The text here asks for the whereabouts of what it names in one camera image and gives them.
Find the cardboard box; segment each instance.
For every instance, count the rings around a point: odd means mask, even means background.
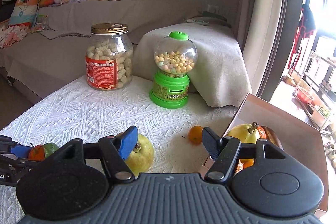
[[[253,122],[273,129],[283,150],[320,177],[324,185],[324,195],[315,215],[320,218],[326,214],[329,195],[328,170],[320,132],[259,97],[248,94],[227,130],[224,133],[217,132],[217,134],[225,136],[234,126]],[[199,170],[203,177],[213,162],[210,157],[206,159]]]

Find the gold jar lid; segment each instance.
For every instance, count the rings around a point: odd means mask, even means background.
[[[122,34],[128,32],[128,26],[121,23],[100,23],[91,26],[93,34]]]

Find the green base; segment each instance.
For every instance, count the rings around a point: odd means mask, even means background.
[[[153,101],[154,104],[156,104],[160,107],[169,108],[169,109],[176,109],[176,108],[184,107],[188,102],[188,96],[184,97],[184,99],[180,102],[164,101],[164,100],[161,100],[160,98],[156,97],[153,94],[152,90],[149,92],[149,98]]]
[[[180,108],[188,101],[188,75],[172,77],[158,71],[154,77],[150,99],[160,107]]]

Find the clear plastic globe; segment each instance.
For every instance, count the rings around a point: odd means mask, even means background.
[[[178,77],[190,72],[197,62],[197,50],[187,34],[171,32],[154,51],[154,60],[166,75]]]

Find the green candy dispenser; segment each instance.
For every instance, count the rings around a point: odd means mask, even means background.
[[[171,32],[158,43],[154,60],[159,70],[154,76],[151,100],[164,108],[183,107],[188,101],[188,72],[197,61],[194,43],[183,32]]]

